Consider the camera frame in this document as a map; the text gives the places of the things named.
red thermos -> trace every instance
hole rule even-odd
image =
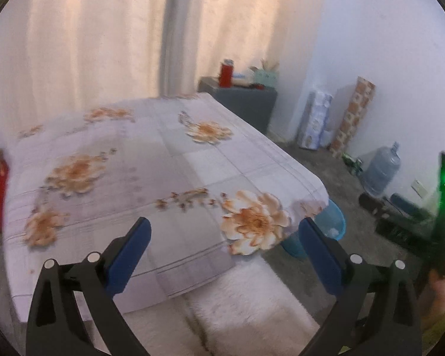
[[[234,62],[231,59],[224,59],[221,63],[221,73],[219,74],[219,86],[223,88],[231,87],[233,78]]]

box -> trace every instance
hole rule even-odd
[[[320,138],[328,119],[333,97],[318,90],[311,92],[300,122],[298,146],[309,150],[320,147]]]
[[[335,140],[330,145],[330,151],[335,158],[340,158],[346,150],[350,139],[356,134],[360,121],[364,118],[369,102],[373,101],[376,86],[368,80],[358,77],[356,89],[344,113]]]
[[[254,83],[262,84],[266,87],[275,88],[278,78],[278,72],[266,71],[262,69],[256,69],[254,71]]]

white fluffy rug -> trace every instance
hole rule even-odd
[[[183,297],[124,318],[152,356],[297,356],[318,330],[260,257]],[[95,327],[93,341],[107,352]]]
[[[191,331],[176,300],[126,313],[124,319],[151,356],[210,356]],[[90,337],[97,349],[109,353],[94,323]]]
[[[185,298],[214,355],[297,356],[319,328],[260,257]]]

blue gripper pad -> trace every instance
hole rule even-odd
[[[151,237],[150,221],[146,218],[139,218],[125,237],[110,243],[109,248],[115,241],[123,240],[122,247],[106,272],[105,290],[109,296],[113,297],[124,291],[136,265],[150,243]]]
[[[326,292],[339,296],[344,288],[346,252],[336,240],[326,238],[311,218],[300,221],[298,235]]]

white curtain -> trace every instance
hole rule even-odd
[[[0,143],[63,112],[194,92],[223,58],[236,70],[276,61],[290,1],[10,0],[0,14]]]
[[[175,0],[167,90],[191,93],[201,76],[215,76],[223,59],[235,70],[279,61],[292,0]]]

